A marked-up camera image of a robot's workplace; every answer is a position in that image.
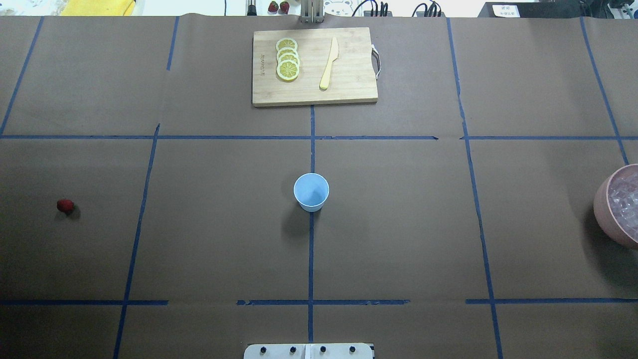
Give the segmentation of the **aluminium frame post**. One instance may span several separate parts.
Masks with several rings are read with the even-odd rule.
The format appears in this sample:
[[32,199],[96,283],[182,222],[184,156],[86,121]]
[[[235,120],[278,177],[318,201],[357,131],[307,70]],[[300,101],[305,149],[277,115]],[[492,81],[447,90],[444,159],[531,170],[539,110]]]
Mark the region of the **aluminium frame post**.
[[301,23],[322,23],[325,20],[324,0],[300,0]]

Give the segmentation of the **white bear sticker sheet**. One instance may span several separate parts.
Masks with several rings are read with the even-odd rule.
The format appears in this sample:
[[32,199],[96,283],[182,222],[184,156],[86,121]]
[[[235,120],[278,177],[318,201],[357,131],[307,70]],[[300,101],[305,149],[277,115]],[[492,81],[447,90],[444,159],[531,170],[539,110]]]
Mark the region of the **white bear sticker sheet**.
[[353,0],[324,0],[324,13],[335,16],[352,16],[357,4]]

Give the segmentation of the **yellow plastic knife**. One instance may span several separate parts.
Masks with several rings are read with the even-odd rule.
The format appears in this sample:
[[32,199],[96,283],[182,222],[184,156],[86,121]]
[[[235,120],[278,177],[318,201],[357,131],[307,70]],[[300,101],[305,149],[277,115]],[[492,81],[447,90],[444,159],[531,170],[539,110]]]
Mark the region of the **yellow plastic knife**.
[[326,66],[319,82],[319,89],[321,91],[328,90],[330,86],[330,78],[332,75],[333,63],[338,59],[338,55],[339,55],[339,43],[337,38],[333,37],[330,44],[328,59],[326,60]]

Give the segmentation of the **bamboo cutting board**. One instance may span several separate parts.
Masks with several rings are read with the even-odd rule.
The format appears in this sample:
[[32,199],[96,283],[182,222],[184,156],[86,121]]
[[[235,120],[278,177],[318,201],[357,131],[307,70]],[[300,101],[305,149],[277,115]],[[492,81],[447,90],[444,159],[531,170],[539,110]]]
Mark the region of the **bamboo cutting board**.
[[[330,86],[319,82],[326,66],[331,40],[339,43]],[[301,60],[296,80],[278,78],[276,43],[293,38]],[[252,103],[255,107],[316,104],[373,104],[378,101],[373,68],[373,44],[368,27],[258,30],[253,36]]]

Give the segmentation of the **front lemon slice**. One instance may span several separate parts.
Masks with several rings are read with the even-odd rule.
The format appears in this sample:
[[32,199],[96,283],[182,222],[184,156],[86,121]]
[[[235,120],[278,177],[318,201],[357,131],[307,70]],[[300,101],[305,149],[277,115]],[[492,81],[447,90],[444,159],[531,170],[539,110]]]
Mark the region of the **front lemon slice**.
[[276,73],[279,79],[285,82],[296,80],[300,74],[300,65],[292,61],[277,64]]

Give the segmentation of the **lemon slice nearest board edge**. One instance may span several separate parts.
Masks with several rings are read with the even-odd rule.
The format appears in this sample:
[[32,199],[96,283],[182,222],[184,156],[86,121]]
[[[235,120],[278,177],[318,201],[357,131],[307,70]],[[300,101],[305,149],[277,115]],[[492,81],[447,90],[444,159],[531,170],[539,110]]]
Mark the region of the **lemon slice nearest board edge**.
[[293,38],[281,38],[276,43],[276,50],[280,51],[283,48],[291,48],[297,51],[298,44]]

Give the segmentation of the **black box with label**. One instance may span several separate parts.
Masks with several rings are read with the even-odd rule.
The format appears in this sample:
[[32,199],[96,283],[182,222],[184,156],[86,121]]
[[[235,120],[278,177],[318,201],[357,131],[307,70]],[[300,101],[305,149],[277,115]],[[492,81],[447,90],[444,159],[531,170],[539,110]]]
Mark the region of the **black box with label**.
[[540,2],[487,1],[479,18],[577,18],[590,15],[587,4],[578,0],[543,0]]

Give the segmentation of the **lemon slice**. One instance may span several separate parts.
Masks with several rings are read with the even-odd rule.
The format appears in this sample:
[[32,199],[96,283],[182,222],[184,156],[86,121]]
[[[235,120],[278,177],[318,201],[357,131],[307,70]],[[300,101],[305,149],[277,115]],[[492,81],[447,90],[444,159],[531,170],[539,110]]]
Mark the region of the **lemon slice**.
[[296,80],[300,74],[300,65],[292,61],[277,64],[276,73],[279,79],[285,82]]
[[293,56],[290,56],[290,57],[285,56],[285,57],[281,58],[281,61],[277,61],[277,64],[285,63],[286,61],[292,61],[295,64],[300,64],[301,63],[300,58],[295,58]]
[[280,50],[278,50],[277,52],[278,61],[281,61],[281,58],[285,56],[288,56],[288,57],[293,56],[295,58],[299,58],[298,52],[292,47],[283,47]]

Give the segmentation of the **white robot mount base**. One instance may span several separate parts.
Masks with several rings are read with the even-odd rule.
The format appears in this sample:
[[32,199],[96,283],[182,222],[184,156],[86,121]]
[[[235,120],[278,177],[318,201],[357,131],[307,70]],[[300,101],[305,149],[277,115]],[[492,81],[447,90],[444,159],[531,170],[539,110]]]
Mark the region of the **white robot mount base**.
[[367,343],[287,343],[249,345],[244,359],[374,359]]

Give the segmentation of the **light blue paper cup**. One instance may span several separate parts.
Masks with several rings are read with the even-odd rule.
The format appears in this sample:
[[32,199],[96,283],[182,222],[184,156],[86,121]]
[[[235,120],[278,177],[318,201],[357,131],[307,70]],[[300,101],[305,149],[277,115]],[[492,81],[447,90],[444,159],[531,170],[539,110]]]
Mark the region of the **light blue paper cup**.
[[314,213],[321,210],[328,199],[330,186],[322,175],[307,173],[296,180],[293,193],[302,209]]

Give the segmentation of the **pink bowl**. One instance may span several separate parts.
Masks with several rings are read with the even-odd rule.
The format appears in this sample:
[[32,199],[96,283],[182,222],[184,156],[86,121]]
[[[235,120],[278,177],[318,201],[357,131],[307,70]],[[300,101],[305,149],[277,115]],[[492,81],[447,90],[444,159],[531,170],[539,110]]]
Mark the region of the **pink bowl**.
[[616,177],[622,177],[624,173],[637,173],[637,165],[630,164],[616,170],[612,175],[608,176],[603,184],[597,190],[593,202],[593,212],[599,227],[603,232],[608,235],[613,241],[620,245],[636,250],[637,238],[630,237],[619,225],[618,221],[613,216],[611,207],[609,204],[609,186],[613,179]]

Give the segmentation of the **strawberry on side tray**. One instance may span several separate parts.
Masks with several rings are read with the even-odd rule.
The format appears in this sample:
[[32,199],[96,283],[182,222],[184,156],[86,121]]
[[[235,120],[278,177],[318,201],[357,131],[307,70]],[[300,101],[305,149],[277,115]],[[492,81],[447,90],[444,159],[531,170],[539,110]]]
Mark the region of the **strawberry on side tray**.
[[279,3],[277,1],[275,1],[275,0],[272,0],[269,3],[269,6],[268,6],[268,13],[269,14],[276,14],[276,13],[278,13],[279,10],[280,10]]

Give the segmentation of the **yellow cloth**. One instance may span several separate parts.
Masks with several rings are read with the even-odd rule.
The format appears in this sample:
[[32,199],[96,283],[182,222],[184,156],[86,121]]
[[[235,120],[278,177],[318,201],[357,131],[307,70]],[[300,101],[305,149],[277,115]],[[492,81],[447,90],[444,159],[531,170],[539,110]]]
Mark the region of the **yellow cloth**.
[[130,16],[136,0],[69,0],[61,16]]

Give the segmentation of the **ice cubes in bowl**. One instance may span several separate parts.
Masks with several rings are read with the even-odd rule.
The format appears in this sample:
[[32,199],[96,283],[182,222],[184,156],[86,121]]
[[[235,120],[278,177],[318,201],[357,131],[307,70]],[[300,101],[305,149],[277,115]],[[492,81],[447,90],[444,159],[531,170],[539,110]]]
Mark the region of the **ice cubes in bowl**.
[[638,175],[624,173],[609,186],[609,204],[620,227],[632,238],[638,232]]

